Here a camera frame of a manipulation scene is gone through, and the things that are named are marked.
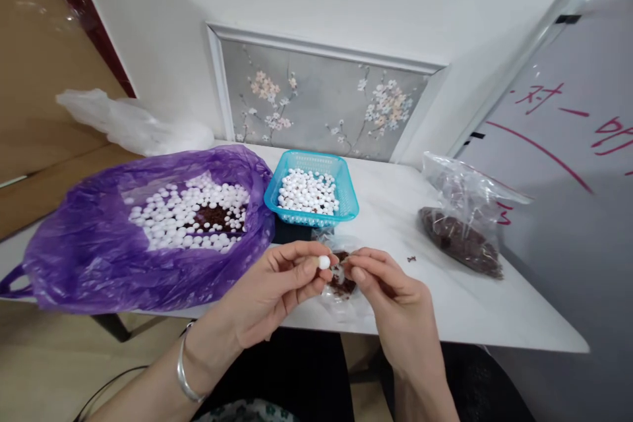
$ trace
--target white frame molding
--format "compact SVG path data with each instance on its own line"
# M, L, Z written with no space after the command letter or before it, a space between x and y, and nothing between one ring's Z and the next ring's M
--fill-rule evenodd
M232 142L235 141L235 130L233 128L233 114L231 112L231 103L229 100L228 85L226 82L226 71L224 69L221 40L268 46L277 49L284 49L286 51L296 51L299 53L342 59L344 61L353 61L356 63L369 64L383 68L400 69L403 71L411 71L413 73L422 73L432 76L429 78L427 87L424 89L413 114L411 114L411 118L407 122L402 136L400 137L396 148L389 159L390 162L397 162L404 153L404 150L406 150L409 146L415 131L422 123L422 120L424 120L426 112L429 110L437 91L439 90L438 85L443 82L443 76L436 75L436 73L447 67L446 64L427 63L409 58L358 51L356 49L337 45L314 43L301 38L294 38L292 36L279 36L272 33L244 30L242 28L228 26L225 24L207 22L207 26L215 80L218 87L220 110L222 111L222 119L224 122L225 136L226 140Z

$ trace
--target branch painting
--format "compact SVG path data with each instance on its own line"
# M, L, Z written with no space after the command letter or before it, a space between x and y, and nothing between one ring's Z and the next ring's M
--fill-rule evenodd
M386 162L428 76L223 40L237 142Z

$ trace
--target patterned fabric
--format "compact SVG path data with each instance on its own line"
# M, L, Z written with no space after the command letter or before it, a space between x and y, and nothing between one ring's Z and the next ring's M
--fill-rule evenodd
M299 422L299 419L265 400L240 399L213 409L194 422Z

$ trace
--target floor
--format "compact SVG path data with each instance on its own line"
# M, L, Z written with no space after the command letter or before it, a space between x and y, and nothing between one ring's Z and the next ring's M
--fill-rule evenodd
M29 303L0 301L0 420L69 421L110 378L151 363L188 320L122 314L133 337L119 343L90 317L45 313ZM343 334L348 368L363 366L378 338ZM128 381L104 393L104 403ZM358 422L391 421L380 384L351 388Z

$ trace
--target fingernail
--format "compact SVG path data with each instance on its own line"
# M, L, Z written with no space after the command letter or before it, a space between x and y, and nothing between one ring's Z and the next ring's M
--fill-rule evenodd
M351 278L357 284L365 280L365 271L358 267L351 268Z

